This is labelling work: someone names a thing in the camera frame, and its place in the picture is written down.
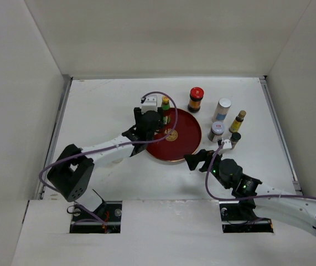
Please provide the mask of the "green label sauce bottle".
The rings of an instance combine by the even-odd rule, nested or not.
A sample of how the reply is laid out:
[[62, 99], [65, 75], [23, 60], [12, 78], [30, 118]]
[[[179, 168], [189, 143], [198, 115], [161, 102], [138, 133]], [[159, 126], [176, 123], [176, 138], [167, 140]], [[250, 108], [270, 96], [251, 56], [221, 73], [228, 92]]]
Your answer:
[[161, 108], [163, 110], [163, 124], [170, 123], [170, 100], [167, 96], [162, 96]]

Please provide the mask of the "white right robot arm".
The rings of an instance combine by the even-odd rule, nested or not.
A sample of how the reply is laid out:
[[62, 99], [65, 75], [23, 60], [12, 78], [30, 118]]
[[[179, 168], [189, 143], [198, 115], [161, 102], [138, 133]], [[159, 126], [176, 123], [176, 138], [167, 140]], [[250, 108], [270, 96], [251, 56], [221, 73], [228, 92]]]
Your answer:
[[269, 218], [302, 229], [316, 237], [316, 197], [295, 195], [269, 186], [243, 173], [233, 159], [223, 159], [219, 151], [200, 150], [184, 156], [191, 171], [202, 162], [200, 172], [213, 175], [230, 190], [237, 212], [243, 219]]

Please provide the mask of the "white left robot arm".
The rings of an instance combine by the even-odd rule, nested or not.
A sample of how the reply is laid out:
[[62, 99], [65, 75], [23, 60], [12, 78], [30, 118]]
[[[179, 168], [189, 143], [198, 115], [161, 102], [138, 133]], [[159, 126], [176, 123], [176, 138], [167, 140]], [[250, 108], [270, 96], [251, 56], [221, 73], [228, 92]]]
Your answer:
[[163, 110], [134, 108], [135, 124], [111, 141], [93, 147], [79, 148], [68, 145], [47, 173], [48, 181], [67, 202], [75, 202], [86, 209], [93, 221], [105, 214], [104, 200], [89, 182], [94, 169], [107, 166], [144, 151], [163, 126]]

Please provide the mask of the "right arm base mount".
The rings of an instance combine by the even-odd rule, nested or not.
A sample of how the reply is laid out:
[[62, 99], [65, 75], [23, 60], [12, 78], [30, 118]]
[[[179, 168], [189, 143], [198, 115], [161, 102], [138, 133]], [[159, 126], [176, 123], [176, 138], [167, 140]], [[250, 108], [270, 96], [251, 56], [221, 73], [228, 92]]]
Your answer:
[[224, 233], [273, 233], [272, 220], [258, 217], [239, 203], [220, 203], [222, 231]]

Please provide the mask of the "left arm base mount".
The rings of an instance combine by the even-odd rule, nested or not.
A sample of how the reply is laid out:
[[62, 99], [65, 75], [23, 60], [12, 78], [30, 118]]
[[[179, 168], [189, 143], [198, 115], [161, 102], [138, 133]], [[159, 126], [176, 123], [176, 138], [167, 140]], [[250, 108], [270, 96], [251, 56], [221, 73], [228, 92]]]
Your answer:
[[66, 212], [71, 215], [69, 232], [72, 234], [116, 234], [121, 231], [121, 201], [104, 202], [94, 211], [105, 224], [77, 204], [69, 206]]

